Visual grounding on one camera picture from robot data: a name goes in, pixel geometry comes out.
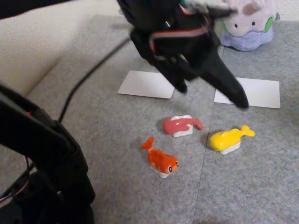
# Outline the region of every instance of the purple plush toy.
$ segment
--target purple plush toy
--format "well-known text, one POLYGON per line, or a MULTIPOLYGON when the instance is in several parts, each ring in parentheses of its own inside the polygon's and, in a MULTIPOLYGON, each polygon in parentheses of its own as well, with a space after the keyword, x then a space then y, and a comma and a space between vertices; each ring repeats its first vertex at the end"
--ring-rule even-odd
POLYGON ((238 14, 223 22, 223 46, 249 51, 273 39, 275 0, 229 0, 229 5, 238 14))

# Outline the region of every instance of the gray carpet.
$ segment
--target gray carpet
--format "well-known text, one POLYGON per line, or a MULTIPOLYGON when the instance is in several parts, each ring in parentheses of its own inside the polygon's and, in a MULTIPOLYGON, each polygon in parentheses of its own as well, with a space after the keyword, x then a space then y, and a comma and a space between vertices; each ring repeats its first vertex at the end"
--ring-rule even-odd
MULTIPOLYGON (((121 17, 94 17, 30 99, 57 118, 72 86, 128 28, 121 17)), ((299 222, 299 23, 279 21, 274 30, 275 39, 255 51, 221 48, 220 54, 237 77, 279 81, 280 110, 241 112, 215 104, 215 89, 202 80, 189 83, 186 96, 175 91, 170 100, 118 95, 130 70, 156 72, 131 43, 79 89, 63 124, 89 165, 96 224, 299 222), (199 118, 205 129, 180 138, 165 135, 162 120, 180 114, 199 118), (240 149, 223 156, 206 147, 215 131, 243 124, 256 137, 244 138, 240 149), (178 171, 166 179, 150 170, 140 149, 151 135, 155 148, 179 159, 178 171)), ((23 166, 8 150, 0 155, 3 190, 23 166)))

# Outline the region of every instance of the fish tail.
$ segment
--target fish tail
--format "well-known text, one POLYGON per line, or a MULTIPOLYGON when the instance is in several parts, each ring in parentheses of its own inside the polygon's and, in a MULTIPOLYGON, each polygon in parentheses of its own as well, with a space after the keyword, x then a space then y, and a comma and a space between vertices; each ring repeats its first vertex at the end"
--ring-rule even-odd
POLYGON ((256 134, 247 125, 242 126, 241 132, 242 132, 243 135, 246 135, 246 136, 249 136, 249 137, 253 137, 256 134))
POLYGON ((197 126, 197 128, 198 128, 199 130, 203 130, 203 129, 204 129, 204 127, 203 127, 203 125, 201 124, 201 122, 200 122, 199 119, 196 119, 196 120, 195 120, 195 125, 197 126))
POLYGON ((141 148, 150 150, 153 146, 154 137, 150 137, 145 143, 142 144, 141 148))

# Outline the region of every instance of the white paper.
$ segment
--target white paper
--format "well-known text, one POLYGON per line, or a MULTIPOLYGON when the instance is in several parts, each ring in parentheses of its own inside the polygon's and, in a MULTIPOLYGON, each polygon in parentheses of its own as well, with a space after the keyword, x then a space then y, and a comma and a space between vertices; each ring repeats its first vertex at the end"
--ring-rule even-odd
MULTIPOLYGON (((249 106, 280 108, 279 82, 250 78, 237 78, 237 80, 245 90, 249 106)), ((218 90, 216 90, 214 102, 232 104, 218 90)))
POLYGON ((174 87, 161 73, 130 71, 117 93, 143 97, 172 97, 174 87))

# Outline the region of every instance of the yellow whale toy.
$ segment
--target yellow whale toy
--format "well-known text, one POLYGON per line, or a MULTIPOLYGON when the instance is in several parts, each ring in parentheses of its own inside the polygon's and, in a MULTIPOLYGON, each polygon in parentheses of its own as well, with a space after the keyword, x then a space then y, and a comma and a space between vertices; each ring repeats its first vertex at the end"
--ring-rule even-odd
POLYGON ((234 128, 213 134, 210 138, 210 145, 214 150, 226 155, 240 148, 241 137, 244 135, 253 137, 255 132, 250 130, 247 125, 243 125, 241 130, 234 128))

